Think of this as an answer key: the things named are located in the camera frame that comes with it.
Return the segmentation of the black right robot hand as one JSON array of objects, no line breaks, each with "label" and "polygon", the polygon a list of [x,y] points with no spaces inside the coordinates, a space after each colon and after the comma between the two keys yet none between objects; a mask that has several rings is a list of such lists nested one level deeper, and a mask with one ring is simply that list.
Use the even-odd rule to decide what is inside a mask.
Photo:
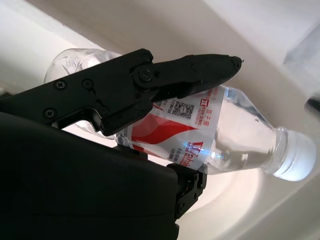
[{"label": "black right robot hand", "polygon": [[0,98],[0,237],[4,240],[175,240],[176,220],[207,175],[66,132],[85,120],[105,136],[144,118],[155,102],[217,87],[236,56],[187,55],[153,63],[139,49]]}]

